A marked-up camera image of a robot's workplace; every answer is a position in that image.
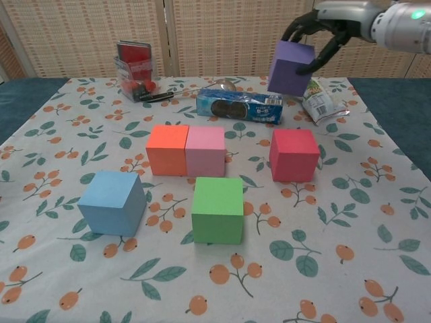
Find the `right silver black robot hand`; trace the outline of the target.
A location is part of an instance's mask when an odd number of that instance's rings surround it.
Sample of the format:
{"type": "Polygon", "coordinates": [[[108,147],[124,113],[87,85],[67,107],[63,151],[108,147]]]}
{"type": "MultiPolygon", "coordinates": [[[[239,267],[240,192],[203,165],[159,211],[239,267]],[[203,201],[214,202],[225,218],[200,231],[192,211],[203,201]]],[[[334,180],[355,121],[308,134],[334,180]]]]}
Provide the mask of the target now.
{"type": "Polygon", "coordinates": [[[370,1],[323,1],[312,11],[301,15],[286,28],[282,40],[299,42],[303,36],[329,31],[333,37],[313,59],[296,70],[297,75],[307,75],[325,66],[339,49],[351,38],[374,42],[371,29],[383,9],[370,1]]]}

